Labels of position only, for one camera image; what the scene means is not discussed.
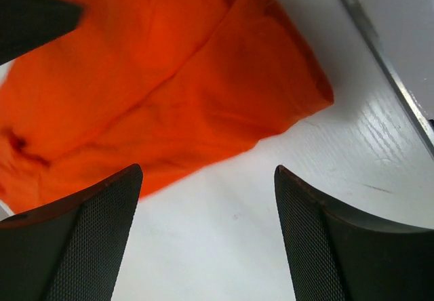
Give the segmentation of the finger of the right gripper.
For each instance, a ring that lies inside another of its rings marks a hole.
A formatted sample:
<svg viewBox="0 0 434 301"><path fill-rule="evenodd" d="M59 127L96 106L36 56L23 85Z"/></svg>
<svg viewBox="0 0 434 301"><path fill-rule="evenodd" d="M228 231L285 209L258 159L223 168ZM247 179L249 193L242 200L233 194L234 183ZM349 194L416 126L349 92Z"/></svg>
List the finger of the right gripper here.
<svg viewBox="0 0 434 301"><path fill-rule="evenodd" d="M64 0L1 0L1 64L74 31L82 14Z"/></svg>

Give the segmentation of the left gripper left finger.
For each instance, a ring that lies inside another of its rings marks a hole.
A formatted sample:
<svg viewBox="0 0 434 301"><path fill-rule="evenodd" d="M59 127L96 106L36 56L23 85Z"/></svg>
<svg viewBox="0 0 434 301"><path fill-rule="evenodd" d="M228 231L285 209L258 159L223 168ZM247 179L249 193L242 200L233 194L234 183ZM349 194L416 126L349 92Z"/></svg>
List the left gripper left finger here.
<svg viewBox="0 0 434 301"><path fill-rule="evenodd" d="M1 221L2 300L110 300L138 204L133 164Z"/></svg>

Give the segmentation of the orange t shirt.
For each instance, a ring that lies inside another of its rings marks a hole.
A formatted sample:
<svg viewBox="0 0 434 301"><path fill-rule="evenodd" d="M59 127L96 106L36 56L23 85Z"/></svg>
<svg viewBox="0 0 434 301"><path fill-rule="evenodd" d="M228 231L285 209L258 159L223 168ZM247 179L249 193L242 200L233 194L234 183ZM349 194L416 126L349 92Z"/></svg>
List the orange t shirt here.
<svg viewBox="0 0 434 301"><path fill-rule="evenodd" d="M137 163L141 195L286 132L332 86L277 0L75 0L78 28L1 85L1 200L20 213Z"/></svg>

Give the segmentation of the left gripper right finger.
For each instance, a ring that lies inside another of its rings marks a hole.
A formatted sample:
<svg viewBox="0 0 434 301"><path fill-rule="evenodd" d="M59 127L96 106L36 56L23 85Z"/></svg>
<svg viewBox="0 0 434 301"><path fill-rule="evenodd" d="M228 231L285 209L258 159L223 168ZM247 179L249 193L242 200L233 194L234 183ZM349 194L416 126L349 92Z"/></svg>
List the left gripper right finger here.
<svg viewBox="0 0 434 301"><path fill-rule="evenodd" d="M283 166L275 200L297 300L432 300L433 231L364 212Z"/></svg>

